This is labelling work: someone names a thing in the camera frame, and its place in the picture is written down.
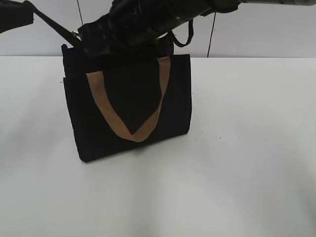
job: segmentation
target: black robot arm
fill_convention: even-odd
[[[90,56],[118,55],[137,51],[168,32],[173,36],[171,31],[188,21],[189,35],[193,36],[195,17],[232,12],[241,3],[314,5],[316,0],[114,0],[108,14],[78,29],[80,39],[29,1],[0,0],[0,33],[32,24],[35,13],[71,45],[84,48]]]

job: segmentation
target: white panel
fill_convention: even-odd
[[[109,12],[111,0],[79,0],[83,21],[85,23],[97,20]],[[195,36],[192,43],[184,48],[175,47],[176,54],[191,54],[192,57],[206,57],[213,17],[197,17],[194,22]],[[178,40],[185,43],[188,38],[188,24],[174,30]]]
[[[316,57],[316,7],[241,4],[218,14],[213,57]]]
[[[76,0],[32,0],[34,5],[70,31],[81,26]],[[0,34],[0,55],[61,55],[66,41],[35,16],[34,24]]]

